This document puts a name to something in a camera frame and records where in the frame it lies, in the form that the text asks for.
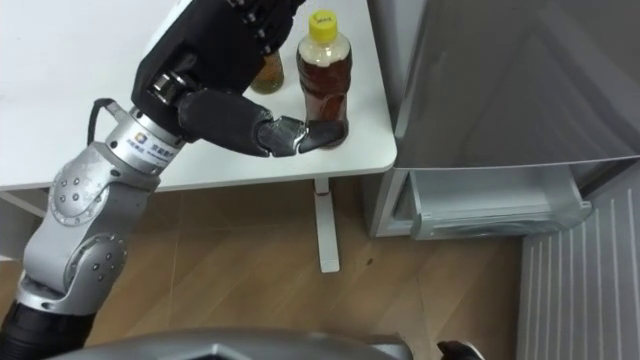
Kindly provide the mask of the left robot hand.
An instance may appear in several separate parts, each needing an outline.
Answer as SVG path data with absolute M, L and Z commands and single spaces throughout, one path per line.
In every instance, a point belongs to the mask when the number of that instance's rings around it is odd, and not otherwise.
M 273 117 L 244 97 L 265 58 L 285 43 L 298 1 L 183 1 L 135 75 L 131 100 L 156 125 L 256 157 L 289 157 L 346 136 L 336 121 Z

